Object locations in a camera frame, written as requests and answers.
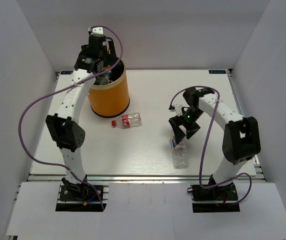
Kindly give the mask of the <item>blue label water bottle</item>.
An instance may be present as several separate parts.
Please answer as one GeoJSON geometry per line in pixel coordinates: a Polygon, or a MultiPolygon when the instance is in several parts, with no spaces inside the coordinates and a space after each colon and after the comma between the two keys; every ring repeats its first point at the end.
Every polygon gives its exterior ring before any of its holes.
{"type": "Polygon", "coordinates": [[[184,169],[188,167],[187,150],[185,142],[182,140],[176,143],[175,136],[170,139],[173,167],[176,169],[184,169]]]}

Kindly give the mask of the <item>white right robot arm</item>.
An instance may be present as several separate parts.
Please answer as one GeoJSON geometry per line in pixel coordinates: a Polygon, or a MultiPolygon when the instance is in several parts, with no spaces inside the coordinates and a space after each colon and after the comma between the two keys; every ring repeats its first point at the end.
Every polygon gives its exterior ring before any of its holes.
{"type": "Polygon", "coordinates": [[[169,110],[175,116],[169,119],[175,143],[190,139],[200,130],[197,120],[207,114],[211,120],[201,153],[200,170],[203,173],[204,157],[214,123],[223,130],[223,159],[217,170],[210,176],[207,185],[199,187],[212,198],[219,200],[231,189],[234,180],[242,175],[240,169],[261,151],[259,125],[253,116],[245,117],[223,101],[218,90],[208,86],[192,86],[180,91],[187,106],[170,103],[169,110]]]}

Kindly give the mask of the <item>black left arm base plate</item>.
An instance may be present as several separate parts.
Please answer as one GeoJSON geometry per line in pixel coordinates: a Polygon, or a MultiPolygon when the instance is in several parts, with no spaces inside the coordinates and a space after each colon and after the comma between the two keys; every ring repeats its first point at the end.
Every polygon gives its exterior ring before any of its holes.
{"type": "Polygon", "coordinates": [[[103,212],[108,203],[108,185],[94,185],[98,195],[89,187],[82,193],[81,196],[77,196],[75,192],[68,190],[64,185],[61,185],[58,192],[56,201],[56,212],[103,212]]]}

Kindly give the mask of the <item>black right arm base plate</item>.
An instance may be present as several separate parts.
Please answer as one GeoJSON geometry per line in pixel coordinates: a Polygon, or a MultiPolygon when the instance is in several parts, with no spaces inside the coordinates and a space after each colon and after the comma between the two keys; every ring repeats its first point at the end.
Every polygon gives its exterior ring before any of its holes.
{"type": "Polygon", "coordinates": [[[240,212],[239,197],[234,183],[211,189],[191,185],[186,191],[191,194],[193,213],[240,212]]]}

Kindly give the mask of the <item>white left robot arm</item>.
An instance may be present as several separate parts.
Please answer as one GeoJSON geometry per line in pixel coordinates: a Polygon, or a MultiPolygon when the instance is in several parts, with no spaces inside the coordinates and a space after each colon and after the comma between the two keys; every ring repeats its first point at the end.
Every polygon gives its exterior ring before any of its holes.
{"type": "Polygon", "coordinates": [[[89,35],[88,44],[81,46],[74,65],[71,89],[66,92],[55,114],[48,115],[45,120],[50,136],[56,142],[67,167],[62,182],[67,192],[78,200],[84,200],[89,193],[81,157],[81,146],[86,133],[79,126],[79,116],[85,98],[96,81],[96,74],[102,73],[118,60],[115,50],[108,49],[108,44],[112,43],[113,40],[104,34],[89,35]]]}

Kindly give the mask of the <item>red cap cola bottle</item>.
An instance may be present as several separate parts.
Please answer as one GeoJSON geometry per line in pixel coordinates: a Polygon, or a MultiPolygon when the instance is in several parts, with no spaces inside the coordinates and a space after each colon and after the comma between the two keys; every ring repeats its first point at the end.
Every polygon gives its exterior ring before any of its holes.
{"type": "Polygon", "coordinates": [[[131,114],[124,114],[116,120],[111,121],[113,128],[128,129],[139,127],[142,124],[141,115],[138,112],[131,114]]]}

